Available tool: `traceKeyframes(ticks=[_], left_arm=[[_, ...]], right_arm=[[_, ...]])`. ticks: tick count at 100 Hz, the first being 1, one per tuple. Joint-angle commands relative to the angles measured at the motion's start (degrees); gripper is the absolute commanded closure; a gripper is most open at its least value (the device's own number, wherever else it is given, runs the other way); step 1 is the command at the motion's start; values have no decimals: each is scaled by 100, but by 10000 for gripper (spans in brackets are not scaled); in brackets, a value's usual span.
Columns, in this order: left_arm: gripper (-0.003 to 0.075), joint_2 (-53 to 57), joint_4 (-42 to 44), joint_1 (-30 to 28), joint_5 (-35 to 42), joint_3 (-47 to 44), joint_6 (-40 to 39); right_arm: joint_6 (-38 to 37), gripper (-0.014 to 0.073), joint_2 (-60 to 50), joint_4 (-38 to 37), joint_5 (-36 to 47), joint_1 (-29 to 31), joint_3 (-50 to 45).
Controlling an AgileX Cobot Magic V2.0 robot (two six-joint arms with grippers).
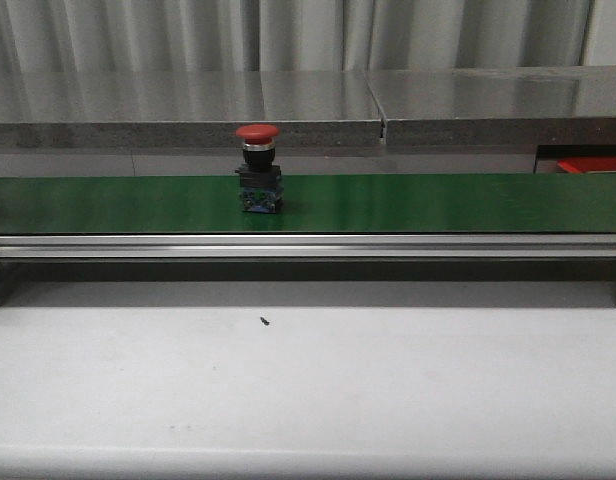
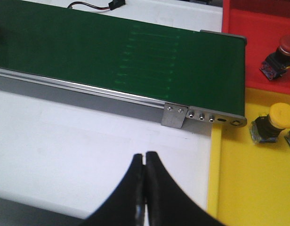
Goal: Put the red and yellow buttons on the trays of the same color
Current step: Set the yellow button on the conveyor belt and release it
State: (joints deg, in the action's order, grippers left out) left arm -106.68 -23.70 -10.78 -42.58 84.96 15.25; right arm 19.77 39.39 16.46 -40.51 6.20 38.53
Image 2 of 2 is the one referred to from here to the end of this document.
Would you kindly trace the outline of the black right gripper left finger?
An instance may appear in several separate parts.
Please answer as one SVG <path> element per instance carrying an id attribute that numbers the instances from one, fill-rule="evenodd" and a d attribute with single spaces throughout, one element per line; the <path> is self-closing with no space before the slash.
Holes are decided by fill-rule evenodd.
<path id="1" fill-rule="evenodd" d="M 121 182 L 81 226 L 143 226 L 145 222 L 145 166 L 135 154 Z"/>

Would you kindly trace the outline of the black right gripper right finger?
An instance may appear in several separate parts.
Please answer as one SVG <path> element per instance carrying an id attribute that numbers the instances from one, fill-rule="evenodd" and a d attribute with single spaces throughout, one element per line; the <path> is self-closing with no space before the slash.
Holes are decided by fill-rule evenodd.
<path id="1" fill-rule="evenodd" d="M 151 226 L 222 226 L 178 186 L 156 152 L 146 153 L 146 196 Z"/>

